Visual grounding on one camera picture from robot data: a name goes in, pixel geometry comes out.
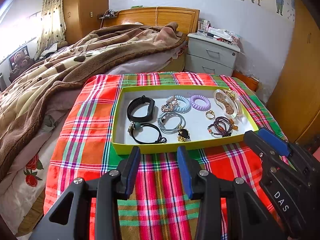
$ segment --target brown blanket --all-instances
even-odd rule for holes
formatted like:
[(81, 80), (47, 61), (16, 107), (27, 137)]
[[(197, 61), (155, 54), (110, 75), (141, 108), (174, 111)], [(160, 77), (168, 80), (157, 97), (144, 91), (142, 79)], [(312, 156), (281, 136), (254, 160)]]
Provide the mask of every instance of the brown blanket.
[(80, 89), (90, 77), (119, 64), (180, 46), (186, 35), (178, 33), (177, 27), (170, 23), (102, 28), (31, 66), (0, 94), (0, 181), (38, 132), (55, 93)]

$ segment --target white nightstand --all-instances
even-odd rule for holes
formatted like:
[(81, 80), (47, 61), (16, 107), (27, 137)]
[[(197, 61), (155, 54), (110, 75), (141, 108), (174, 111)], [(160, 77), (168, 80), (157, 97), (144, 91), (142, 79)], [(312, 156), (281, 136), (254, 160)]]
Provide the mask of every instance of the white nightstand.
[(231, 76), (236, 57), (240, 52), (237, 45), (217, 41), (210, 36), (188, 34), (189, 45), (185, 70)]

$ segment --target metal bolt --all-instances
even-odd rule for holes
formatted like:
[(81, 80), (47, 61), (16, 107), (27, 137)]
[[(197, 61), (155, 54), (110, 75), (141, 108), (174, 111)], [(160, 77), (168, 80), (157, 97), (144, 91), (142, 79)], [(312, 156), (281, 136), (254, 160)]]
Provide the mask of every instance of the metal bolt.
[(271, 171), (272, 173), (276, 173), (276, 172), (277, 172), (277, 169), (276, 169), (275, 167), (271, 167), (271, 168), (270, 168), (270, 171)]
[(111, 171), (109, 171), (109, 175), (110, 176), (117, 176), (119, 174), (119, 171), (118, 170), (111, 170)]
[(83, 182), (83, 178), (77, 177), (73, 180), (74, 184), (81, 184)]
[(235, 179), (236, 184), (244, 184), (244, 179), (242, 178), (236, 178)]
[(200, 175), (200, 176), (208, 176), (208, 175), (209, 175), (209, 171), (207, 171), (207, 170), (201, 170), (201, 171), (199, 171), (199, 175)]

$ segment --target red rose print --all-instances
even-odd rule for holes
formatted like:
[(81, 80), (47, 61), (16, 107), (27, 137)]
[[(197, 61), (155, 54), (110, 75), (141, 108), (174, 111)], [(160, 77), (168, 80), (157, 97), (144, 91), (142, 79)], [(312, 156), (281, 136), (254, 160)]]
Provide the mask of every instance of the red rose print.
[(26, 165), (29, 170), (35, 170), (37, 168), (37, 161), (39, 160), (38, 154), (36, 154)]
[(36, 187), (38, 185), (38, 181), (35, 176), (27, 175), (26, 176), (26, 183), (31, 187)]

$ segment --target polka dot curtain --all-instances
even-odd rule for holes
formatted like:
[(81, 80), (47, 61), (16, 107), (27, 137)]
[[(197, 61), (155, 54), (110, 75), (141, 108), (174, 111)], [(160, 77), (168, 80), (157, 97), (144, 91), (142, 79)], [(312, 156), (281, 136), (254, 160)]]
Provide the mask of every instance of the polka dot curtain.
[(35, 60), (39, 59), (41, 53), (52, 44), (65, 40), (66, 24), (63, 18), (62, 0), (43, 0), (41, 26)]

